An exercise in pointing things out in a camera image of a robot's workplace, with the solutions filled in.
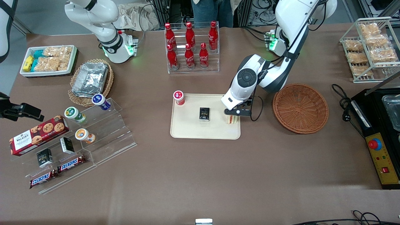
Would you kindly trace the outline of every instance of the brown table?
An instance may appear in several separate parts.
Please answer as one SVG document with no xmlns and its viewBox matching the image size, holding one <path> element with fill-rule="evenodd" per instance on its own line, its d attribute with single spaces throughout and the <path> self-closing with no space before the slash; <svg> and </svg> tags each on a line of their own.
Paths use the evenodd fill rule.
<svg viewBox="0 0 400 225">
<path fill-rule="evenodd" d="M 172 93 L 224 94 L 245 56 L 273 58 L 264 44 L 243 29 L 222 28 L 219 73 L 170 76 L 164 33 L 146 33 L 137 57 L 112 64 L 115 77 L 109 94 L 123 108 L 138 146 L 48 195 L 38 195 L 28 189 L 8 150 L 10 137 L 37 122 L 0 120 L 0 220 L 19 225 L 175 225 L 213 218 L 216 225 L 287 225 L 351 218 L 350 211 L 358 209 L 398 222 L 399 192 L 380 190 L 365 141 L 342 121 L 340 98 L 330 87 L 337 83 L 353 96 L 373 86 L 351 82 L 338 44 L 348 27 L 324 25 L 310 32 L 288 79 L 308 84 L 325 97 L 330 110 L 326 126 L 311 135 L 288 131 L 274 117 L 273 94 L 259 88 L 257 94 L 266 101 L 264 112 L 257 122 L 242 119 L 242 135 L 235 141 L 172 138 Z M 106 59 L 94 35 L 28 36 L 28 46 L 59 44 L 78 47 L 78 65 Z M 69 81 L 18 75 L 11 100 L 41 108 L 50 118 L 73 105 L 67 95 Z"/>
</svg>

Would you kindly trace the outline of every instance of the brown woven basket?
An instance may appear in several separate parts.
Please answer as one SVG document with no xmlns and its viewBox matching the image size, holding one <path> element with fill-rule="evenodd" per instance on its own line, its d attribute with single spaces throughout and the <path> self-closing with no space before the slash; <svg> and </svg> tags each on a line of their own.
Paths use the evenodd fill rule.
<svg viewBox="0 0 400 225">
<path fill-rule="evenodd" d="M 319 131 L 328 121 L 329 109 L 324 97 L 305 84 L 289 84 L 275 94 L 272 102 L 279 122 L 299 134 Z"/>
<path fill-rule="evenodd" d="M 87 62 L 92 62 L 92 63 L 101 62 L 101 63 L 104 63 L 104 64 L 108 65 L 107 80 L 106 80 L 106 83 L 104 84 L 103 93 L 102 93 L 104 95 L 104 97 L 107 97 L 108 93 L 110 92 L 110 89 L 111 89 L 111 86 L 112 86 L 112 82 L 114 80 L 114 73 L 113 73 L 113 71 L 111 69 L 110 64 L 108 62 L 106 62 L 105 60 L 102 60 L 102 59 L 91 59 L 91 60 L 89 60 Z M 71 78 L 71 82 L 70 82 L 71 88 L 73 87 L 73 85 L 74 85 L 74 83 L 76 81 L 76 77 L 79 74 L 81 66 L 82 65 L 79 66 L 79 68 L 75 71 L 74 75 Z M 71 99 L 71 101 L 73 103 L 76 103 L 76 104 L 82 105 L 82 106 L 86 106 L 86 107 L 93 106 L 91 98 L 82 98 L 82 97 L 75 96 L 72 93 L 72 90 L 68 91 L 68 96 L 70 97 L 70 99 Z"/>
</svg>

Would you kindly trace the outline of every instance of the control panel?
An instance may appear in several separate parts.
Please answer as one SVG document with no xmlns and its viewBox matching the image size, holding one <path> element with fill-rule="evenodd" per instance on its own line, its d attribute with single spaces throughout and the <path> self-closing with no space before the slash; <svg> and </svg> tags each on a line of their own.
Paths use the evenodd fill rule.
<svg viewBox="0 0 400 225">
<path fill-rule="evenodd" d="M 365 140 L 367 141 L 380 182 L 382 184 L 399 184 L 399 179 L 380 133 L 368 136 Z"/>
</svg>

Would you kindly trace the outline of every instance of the coca-cola bottle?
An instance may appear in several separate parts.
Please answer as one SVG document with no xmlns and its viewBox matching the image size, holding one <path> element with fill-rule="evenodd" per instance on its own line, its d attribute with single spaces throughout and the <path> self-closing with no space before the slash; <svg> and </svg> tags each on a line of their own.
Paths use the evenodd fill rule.
<svg viewBox="0 0 400 225">
<path fill-rule="evenodd" d="M 217 22 L 211 21 L 210 32 L 208 33 L 208 39 L 210 41 L 210 50 L 215 51 L 218 48 L 218 31 Z"/>
<path fill-rule="evenodd" d="M 185 51 L 185 58 L 186 58 L 186 66 L 188 67 L 189 70 L 194 69 L 194 55 L 192 52 L 192 47 L 190 44 L 186 44 L 186 51 Z"/>
<path fill-rule="evenodd" d="M 168 61 L 170 62 L 170 68 L 172 70 L 179 69 L 178 59 L 176 57 L 176 53 L 173 51 L 174 48 L 172 47 L 172 45 L 168 44 L 167 50 L 168 50 L 167 58 L 168 58 Z"/>
<path fill-rule="evenodd" d="M 201 43 L 200 45 L 201 50 L 200 50 L 200 67 L 202 69 L 207 69 L 208 68 L 208 52 L 207 52 L 207 46 L 206 43 Z"/>
<path fill-rule="evenodd" d="M 174 50 L 176 50 L 176 40 L 175 34 L 171 30 L 171 25 L 169 23 L 165 24 L 165 39 L 167 40 L 167 44 L 170 44 Z"/>
<path fill-rule="evenodd" d="M 191 22 L 186 23 L 186 43 L 190 44 L 193 51 L 196 49 L 196 41 L 194 40 L 194 31 Z"/>
</svg>

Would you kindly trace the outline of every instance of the red and white cup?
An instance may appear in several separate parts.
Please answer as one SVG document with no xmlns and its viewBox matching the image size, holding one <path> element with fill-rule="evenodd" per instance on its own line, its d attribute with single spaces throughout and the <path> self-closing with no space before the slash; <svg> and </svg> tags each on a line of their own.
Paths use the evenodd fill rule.
<svg viewBox="0 0 400 225">
<path fill-rule="evenodd" d="M 183 105 L 185 103 L 185 98 L 181 90 L 177 90 L 174 92 L 174 100 L 177 103 L 177 105 Z"/>
</svg>

